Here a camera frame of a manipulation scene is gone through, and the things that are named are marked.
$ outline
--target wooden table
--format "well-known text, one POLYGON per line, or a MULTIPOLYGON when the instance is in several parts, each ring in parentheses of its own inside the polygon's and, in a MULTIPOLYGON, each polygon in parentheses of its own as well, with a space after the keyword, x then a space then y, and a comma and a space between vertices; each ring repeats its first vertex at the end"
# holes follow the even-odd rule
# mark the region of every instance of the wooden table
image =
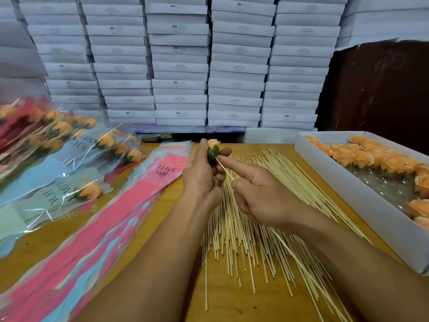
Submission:
MULTIPOLYGON (((254 153, 262 155, 266 148, 275 148, 285 155, 291 162, 298 163, 309 176, 326 192, 326 194, 350 217, 361 231, 373 242, 375 246, 398 259, 392 250, 341 200, 341 198, 326 184, 317 173, 293 150, 291 144, 225 144, 230 146, 233 153, 248 159, 254 157, 254 153)), ((155 144, 146 144, 146 149, 154 149, 155 144)), ((106 276, 103 286, 111 281, 137 254, 146 243, 158 225, 167 216, 175 201, 182 192, 181 178, 169 185, 152 212, 138 230, 119 262, 106 276)), ((55 226, 46 226, 34 233, 29 233, 28 238, 17 243, 10 258, 0 260, 0 292, 5 291, 25 272, 53 251, 64 238, 76 231, 87 220, 88 216, 74 218, 67 222, 59 220, 55 226)), ((319 317, 311 301, 307 288, 300 276, 292 258, 289 259, 292 270, 296 276, 297 289, 294 289, 293 297, 287 291, 285 280, 281 274, 276 279, 269 276, 269 284, 265 282, 262 267, 253 269, 256 293, 253 293, 249 271, 240 269, 243 287, 239 288, 235 277, 227 275, 227 261, 221 257, 217 262, 210 252, 208 259, 208 312, 205 312, 205 279, 204 270, 201 269, 201 257, 196 259, 194 270, 188 287, 187 298, 182 320, 188 322, 227 322, 227 321, 319 321, 319 317)), ((340 294, 349 312, 355 321, 363 321, 355 312, 347 298, 340 294)), ((326 322, 339 321, 333 316, 322 299, 319 309, 326 322)))

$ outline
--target person's left hand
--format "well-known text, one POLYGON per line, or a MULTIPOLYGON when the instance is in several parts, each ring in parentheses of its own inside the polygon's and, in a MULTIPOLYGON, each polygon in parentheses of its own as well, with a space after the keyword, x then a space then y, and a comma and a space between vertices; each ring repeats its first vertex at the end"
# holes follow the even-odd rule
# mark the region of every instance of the person's left hand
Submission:
MULTIPOLYGON (((211 213, 223 199, 222 185, 226 173, 217 170, 217 165, 211 165, 207 160, 208 142, 201 139, 196 151, 189 156, 183 170, 183 192, 196 197, 205 209, 211 213)), ((224 148, 220 155, 228 157, 231 148, 224 148)))

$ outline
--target box of orange flowers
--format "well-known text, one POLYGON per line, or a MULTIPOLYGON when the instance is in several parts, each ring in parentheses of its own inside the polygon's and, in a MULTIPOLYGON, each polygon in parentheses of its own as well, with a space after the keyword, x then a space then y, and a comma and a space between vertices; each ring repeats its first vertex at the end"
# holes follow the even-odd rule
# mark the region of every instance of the box of orange flowers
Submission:
POLYGON ((363 131, 300 132, 295 150, 414 271, 429 274, 429 157, 363 131))

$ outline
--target white styrofoam box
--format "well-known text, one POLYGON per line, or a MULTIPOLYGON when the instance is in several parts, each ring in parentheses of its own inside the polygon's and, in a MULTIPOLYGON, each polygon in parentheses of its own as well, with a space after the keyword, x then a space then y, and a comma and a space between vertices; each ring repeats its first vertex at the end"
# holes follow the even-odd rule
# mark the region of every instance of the white styrofoam box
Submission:
POLYGON ((143 16, 143 7, 141 5, 83 4, 82 8, 85 16, 143 16))
POLYGON ((28 25, 28 32, 31 36, 63 35, 75 36, 85 35, 82 25, 28 25))
POLYGON ((212 0, 211 9, 271 17, 275 15, 275 4, 237 2, 236 0, 212 0))
POLYGON ((323 84, 325 77, 322 75, 267 75, 270 82, 304 82, 310 84, 323 84))
POLYGON ((20 5, 24 15, 78 15, 78 4, 67 3, 23 3, 20 5))
POLYGON ((248 112, 228 112, 228 111, 208 111, 207 117, 209 119, 218 120, 239 120, 239 121, 259 121, 260 113, 248 112))
POLYGON ((91 64, 44 63, 48 72, 92 72, 91 64))
POLYGON ((103 119, 105 117, 104 111, 102 109, 98 111, 73 110, 73 114, 76 116, 83 115, 94 119, 103 119))
POLYGON ((276 14, 342 15, 344 4, 279 2, 276 14))
POLYGON ((263 107, 261 114, 315 114, 315 109, 309 108, 287 108, 287 107, 263 107))
POLYGON ((153 96, 104 97, 107 104, 154 104, 153 96))
POLYGON ((98 84, 102 89, 135 89, 135 88, 151 88, 150 80, 98 80, 98 84))
POLYGON ((264 99, 280 100, 319 100, 320 93, 304 93, 295 91, 265 91, 264 99))
POLYGON ((98 89, 69 89, 69 88, 50 88, 51 95, 64 96, 100 96, 98 89))
POLYGON ((329 68, 312 68, 297 66, 269 66, 268 73, 276 75, 322 75, 328 74, 329 68))
POLYGON ((39 54, 91 55, 91 48, 75 44, 36 44, 39 54))
POLYGON ((343 18, 339 37, 427 34, 427 9, 360 12, 343 18))
POLYGON ((46 80, 48 88, 97 89, 97 81, 46 80))
POLYGON ((126 124, 156 124, 155 119, 139 119, 139 118, 109 118, 110 122, 126 123, 126 124))
POLYGON ((269 48, 272 37, 213 32, 213 43, 269 48))
POLYGON ((155 104, 106 104, 107 109, 118 111, 133 110, 133 111, 155 111, 155 104))
POLYGON ((80 0, 82 4, 140 4, 140 0, 80 0))
POLYGON ((191 80, 152 80, 153 88, 175 88, 175 89, 207 89, 205 81, 191 80))
POLYGON ((316 109, 319 105, 317 100, 284 100, 264 98, 263 107, 278 107, 278 108, 307 108, 316 109))
POLYGON ((94 55, 95 63, 147 64, 146 56, 94 55))
POLYGON ((309 84, 299 82, 266 82, 266 91, 297 91, 305 93, 320 93, 322 92, 323 84, 309 84))
POLYGON ((88 35, 100 36, 146 36, 144 26, 106 26, 88 25, 86 26, 88 35))
POLYGON ((261 121, 261 127, 311 130, 314 128, 314 122, 261 121))
POLYGON ((209 56, 210 49, 205 46, 160 46, 151 45, 152 54, 181 54, 181 55, 198 55, 209 56))
POLYGON ((92 72, 50 72, 46 80, 81 80, 95 81, 95 76, 92 72))
POLYGON ((224 104, 224 105, 234 105, 234 106, 261 107, 262 98, 209 95, 208 102, 214 103, 214 104, 224 104))
POLYGON ((293 55, 271 55, 269 64, 271 66, 309 66, 327 68, 331 62, 330 57, 308 57, 293 55))
POLYGON ((206 119, 156 119, 157 125, 180 125, 191 127, 203 127, 206 119))
POLYGON ((317 118, 317 114, 261 114, 261 121, 316 122, 317 118))
POLYGON ((99 111, 101 109, 100 104, 64 104, 64 108, 78 111, 99 111))
POLYGON ((258 127, 258 121, 208 119, 210 127, 258 127))
POLYGON ((214 21, 213 32, 228 32, 255 36, 274 36, 274 26, 251 25, 246 23, 232 23, 228 21, 214 21))
POLYGON ((115 46, 144 46, 148 44, 145 37, 129 36, 89 36, 91 46, 93 45, 115 45, 115 46))
POLYGON ((156 71, 176 71, 176 72, 208 72, 208 64, 198 63, 176 63, 176 62, 152 62, 153 69, 156 71))
POLYGON ((155 107, 157 111, 207 111, 207 103, 169 104, 157 102, 155 107))
POLYGON ((112 118, 142 118, 153 119, 156 111, 131 111, 131 110, 115 110, 108 109, 107 116, 112 118))
POLYGON ((429 8, 429 0, 350 0, 344 16, 356 12, 429 8))
POLYGON ((247 56, 247 55, 237 55, 237 54, 227 54, 227 53, 212 53, 212 61, 266 65, 268 62, 268 58, 254 57, 254 56, 247 56))
POLYGON ((95 72, 147 73, 146 64, 94 63, 95 72))
POLYGON ((209 95, 220 95, 220 96, 234 96, 234 97, 248 97, 248 98, 260 98, 260 91, 250 91, 241 89, 230 89, 220 87, 208 87, 209 95))
POLYGON ((295 135, 300 131, 310 130, 248 127, 244 135, 244 143, 294 143, 295 135))
POLYGON ((151 45, 178 45, 178 46, 208 46, 208 35, 161 35, 149 34, 151 45))
POLYGON ((271 48, 213 43, 212 52, 252 57, 269 57, 271 55, 271 48))
POLYGON ((154 78, 159 80, 195 80, 207 81, 208 73, 154 71, 154 78))
POLYGON ((94 55, 133 55, 146 56, 146 46, 108 46, 108 45, 92 45, 92 53, 94 55))
POLYGON ((265 75, 268 71, 268 65, 212 61, 210 63, 210 69, 215 71, 258 73, 265 75))
POLYGON ((245 80, 231 80, 231 79, 219 79, 219 78, 208 78, 209 87, 218 88, 231 88, 240 90, 250 91, 264 91, 264 83, 256 81, 245 81, 245 80))
POLYGON ((224 104, 208 104, 209 111, 224 111, 224 112, 244 112, 244 113, 259 113, 260 108, 255 106, 237 106, 224 104))
POLYGON ((210 70, 211 78, 220 78, 220 79, 237 79, 237 80, 247 80, 247 81, 265 81, 265 74, 257 73, 241 73, 241 72, 227 72, 227 71, 214 71, 210 70))
POLYGON ((273 45, 271 48, 271 55, 331 58, 334 54, 334 50, 335 47, 273 45))
POLYGON ((204 89, 154 88, 154 95, 205 95, 204 89))
POLYGON ((300 46, 328 46, 335 47, 336 37, 318 36, 274 36, 274 45, 300 45, 300 46))
POLYGON ((86 16, 88 25, 124 25, 124 26, 145 26, 143 17, 130 16, 86 16))
POLYGON ((39 54, 43 63, 90 63, 88 56, 70 54, 39 54))
POLYGON ((254 25, 271 26, 273 17, 250 15, 238 12, 212 10, 212 21, 231 21, 238 23, 252 23, 254 25))
POLYGON ((157 119, 206 119, 207 111, 155 111, 157 119))
POLYGON ((25 15, 29 25, 82 25, 84 18, 79 15, 25 15))
POLYGON ((188 4, 168 4, 168 3, 147 3, 146 13, 148 14, 190 14, 206 15, 206 5, 188 5, 188 4))
POLYGON ((146 14, 147 22, 150 23, 208 23, 207 14, 204 15, 184 15, 184 14, 146 14))
POLYGON ((317 36, 337 38, 339 33, 340 27, 279 25, 275 28, 274 36, 317 36))
POLYGON ((274 25, 337 27, 340 19, 341 15, 278 14, 274 25))
POLYGON ((97 72, 99 80, 149 80, 150 75, 144 73, 112 73, 112 72, 97 72))
POLYGON ((98 96, 51 96, 52 100, 56 103, 63 104, 99 104, 101 102, 98 96))
POLYGON ((209 35, 210 28, 206 23, 147 23, 149 34, 182 34, 182 35, 209 35))
POLYGON ((176 62, 176 63, 197 63, 207 64, 208 56, 202 55, 181 55, 181 54, 152 54, 154 62, 176 62))
POLYGON ((36 44, 81 44, 89 45, 85 36, 33 36, 36 44))
POLYGON ((206 0, 145 0, 146 3, 169 3, 169 4, 190 4, 190 5, 207 5, 206 0))
POLYGON ((104 97, 108 96, 152 96, 152 90, 150 88, 138 88, 138 89, 101 89, 101 93, 104 97))
POLYGON ((155 103, 205 103, 207 95, 155 95, 155 103))
POLYGON ((316 136, 323 143, 346 142, 352 134, 364 134, 407 156, 428 164, 429 157, 378 135, 363 131, 299 133, 295 150, 335 192, 368 224, 374 232, 417 273, 427 274, 429 233, 380 197, 341 165, 309 143, 305 136, 316 136))

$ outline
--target person's right hand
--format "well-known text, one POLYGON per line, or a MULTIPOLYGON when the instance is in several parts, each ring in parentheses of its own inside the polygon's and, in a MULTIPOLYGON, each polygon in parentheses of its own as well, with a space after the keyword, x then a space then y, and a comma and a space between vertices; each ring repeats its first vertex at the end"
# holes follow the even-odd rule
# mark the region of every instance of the person's right hand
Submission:
MULTIPOLYGON (((241 177, 231 183, 240 211, 261 224, 287 231, 309 208, 267 169, 224 156, 217 159, 241 177)), ((219 164, 217 170, 223 172, 219 164)))

